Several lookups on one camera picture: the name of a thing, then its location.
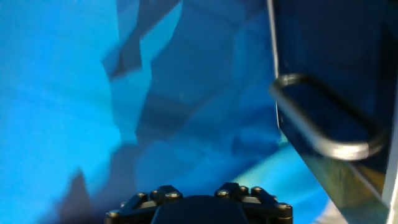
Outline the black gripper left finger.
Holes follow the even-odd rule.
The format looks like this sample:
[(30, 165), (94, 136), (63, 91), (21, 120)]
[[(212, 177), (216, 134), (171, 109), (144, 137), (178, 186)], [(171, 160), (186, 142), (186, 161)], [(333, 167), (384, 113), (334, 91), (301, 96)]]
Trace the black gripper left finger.
[(105, 224), (146, 224), (150, 223), (161, 205), (183, 198), (183, 194), (171, 185), (163, 185), (151, 192), (139, 192), (121, 208), (110, 210), (104, 216)]

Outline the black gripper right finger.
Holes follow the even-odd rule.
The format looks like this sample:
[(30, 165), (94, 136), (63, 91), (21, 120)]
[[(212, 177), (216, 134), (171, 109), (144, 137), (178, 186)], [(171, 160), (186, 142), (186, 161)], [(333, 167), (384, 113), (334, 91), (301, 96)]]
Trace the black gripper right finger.
[(238, 183), (223, 184), (215, 193), (216, 198), (234, 202), (243, 211), (249, 223), (293, 224), (293, 207), (278, 202), (261, 187), (246, 187)]

